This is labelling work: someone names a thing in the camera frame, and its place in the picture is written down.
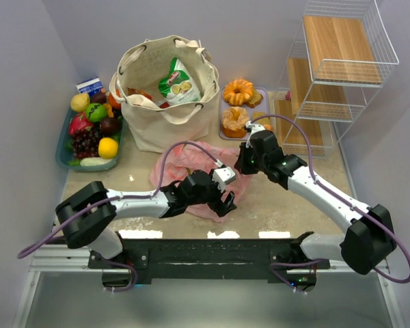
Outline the green white chips bag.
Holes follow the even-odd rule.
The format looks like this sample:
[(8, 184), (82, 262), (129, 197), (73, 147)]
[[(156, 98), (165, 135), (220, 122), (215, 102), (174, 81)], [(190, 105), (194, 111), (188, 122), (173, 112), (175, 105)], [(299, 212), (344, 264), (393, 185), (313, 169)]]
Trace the green white chips bag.
[(159, 81), (158, 89), (170, 106), (194, 103), (202, 98), (193, 77), (177, 57), (171, 60), (168, 75)]

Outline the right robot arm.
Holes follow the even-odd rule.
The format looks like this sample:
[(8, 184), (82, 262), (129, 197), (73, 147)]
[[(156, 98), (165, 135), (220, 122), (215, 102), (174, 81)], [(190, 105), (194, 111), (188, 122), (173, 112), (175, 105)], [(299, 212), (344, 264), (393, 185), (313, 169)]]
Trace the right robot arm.
[(341, 229), (339, 235), (309, 232), (300, 237), (297, 257), (340, 260), (365, 275), (395, 250), (396, 242), (389, 236), (394, 230), (392, 218), (386, 207), (370, 207), (311, 174), (303, 159), (283, 153), (273, 132), (253, 125), (247, 141), (240, 145), (235, 168), (244, 175), (264, 173), (271, 182), (314, 205)]

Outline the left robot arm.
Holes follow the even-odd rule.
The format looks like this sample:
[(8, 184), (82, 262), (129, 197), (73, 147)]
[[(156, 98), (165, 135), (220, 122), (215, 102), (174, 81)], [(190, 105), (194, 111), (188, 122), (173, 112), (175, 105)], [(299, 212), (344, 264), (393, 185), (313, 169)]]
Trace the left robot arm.
[(60, 203), (55, 212), (68, 248), (89, 247), (110, 260), (124, 249), (120, 236), (108, 227), (112, 221), (170, 218), (199, 204), (223, 217), (236, 209), (234, 192), (226, 190), (235, 180), (230, 167), (221, 167), (208, 173), (195, 170), (179, 182), (148, 192), (116, 191), (94, 181)]

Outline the small round bun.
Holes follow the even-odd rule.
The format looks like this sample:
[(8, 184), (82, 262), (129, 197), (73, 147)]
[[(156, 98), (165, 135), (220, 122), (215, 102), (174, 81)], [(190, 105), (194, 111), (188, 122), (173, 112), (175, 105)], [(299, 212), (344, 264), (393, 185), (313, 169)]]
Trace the small round bun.
[(263, 127), (268, 131), (272, 131), (272, 132), (274, 131), (273, 127), (270, 124), (264, 124)]

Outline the large red cookie bag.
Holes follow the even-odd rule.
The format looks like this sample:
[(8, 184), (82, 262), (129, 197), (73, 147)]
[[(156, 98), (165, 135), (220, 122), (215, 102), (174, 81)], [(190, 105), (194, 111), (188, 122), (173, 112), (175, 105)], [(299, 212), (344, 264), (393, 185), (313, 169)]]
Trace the large red cookie bag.
[(128, 87), (126, 89), (126, 91), (127, 91), (128, 99), (132, 103), (142, 103), (145, 99), (149, 100), (149, 101), (153, 101), (152, 96), (149, 93), (147, 93), (147, 92), (145, 92), (141, 89)]

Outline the pink plastic grocery bag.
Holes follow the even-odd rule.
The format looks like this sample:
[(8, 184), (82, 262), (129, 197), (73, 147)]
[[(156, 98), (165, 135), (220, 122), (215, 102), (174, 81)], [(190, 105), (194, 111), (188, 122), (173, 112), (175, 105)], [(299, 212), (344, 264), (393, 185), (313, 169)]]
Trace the pink plastic grocery bag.
[[(225, 196), (230, 191), (235, 194), (235, 204), (237, 210), (241, 209), (241, 205), (238, 202), (243, 198), (243, 194), (246, 192), (253, 176), (241, 175), (234, 169), (234, 164), (238, 158), (238, 148), (220, 148), (212, 146), (209, 143), (203, 141), (196, 141), (197, 144), (206, 149), (216, 159), (220, 160), (227, 166), (230, 166), (236, 173), (236, 180), (230, 184), (226, 189)], [(159, 178), (161, 175), (161, 166), (164, 155), (162, 154), (157, 160), (154, 168), (150, 173), (150, 182), (153, 187), (157, 187)], [(211, 169), (216, 169), (215, 162), (202, 150), (192, 145), (180, 145), (176, 146), (167, 156), (164, 170), (163, 170), (163, 182), (162, 185), (168, 185), (175, 180), (183, 180), (187, 174), (200, 169), (208, 173)], [(230, 212), (224, 217), (218, 217), (206, 204), (200, 204), (195, 206), (189, 206), (186, 212), (203, 219), (211, 219), (215, 222), (224, 222), (231, 214), (235, 214), (235, 210)]]

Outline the brown bread slice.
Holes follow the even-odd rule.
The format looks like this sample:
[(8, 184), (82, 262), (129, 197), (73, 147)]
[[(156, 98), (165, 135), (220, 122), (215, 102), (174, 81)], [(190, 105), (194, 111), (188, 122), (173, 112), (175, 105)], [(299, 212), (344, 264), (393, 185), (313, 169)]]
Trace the brown bread slice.
[(270, 125), (271, 120), (269, 117), (266, 117), (266, 113), (263, 111), (255, 111), (252, 114), (251, 120), (255, 120), (255, 124), (261, 124), (263, 126)]

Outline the cream canvas tote bag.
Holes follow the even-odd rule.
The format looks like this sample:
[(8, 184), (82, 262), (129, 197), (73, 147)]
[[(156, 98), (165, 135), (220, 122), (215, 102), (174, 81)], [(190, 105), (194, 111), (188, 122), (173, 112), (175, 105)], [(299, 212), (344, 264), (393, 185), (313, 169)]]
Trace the cream canvas tote bag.
[(109, 84), (139, 150), (207, 136), (219, 109), (219, 74), (200, 42), (146, 40), (123, 54)]

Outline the sugared bundt cake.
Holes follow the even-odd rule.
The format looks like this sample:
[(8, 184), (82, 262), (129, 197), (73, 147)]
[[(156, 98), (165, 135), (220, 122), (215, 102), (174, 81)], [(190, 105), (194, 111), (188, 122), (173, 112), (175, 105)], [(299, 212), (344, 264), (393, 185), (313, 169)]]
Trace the sugared bundt cake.
[(233, 139), (246, 136), (245, 125), (249, 121), (249, 114), (243, 107), (228, 107), (221, 114), (222, 133)]

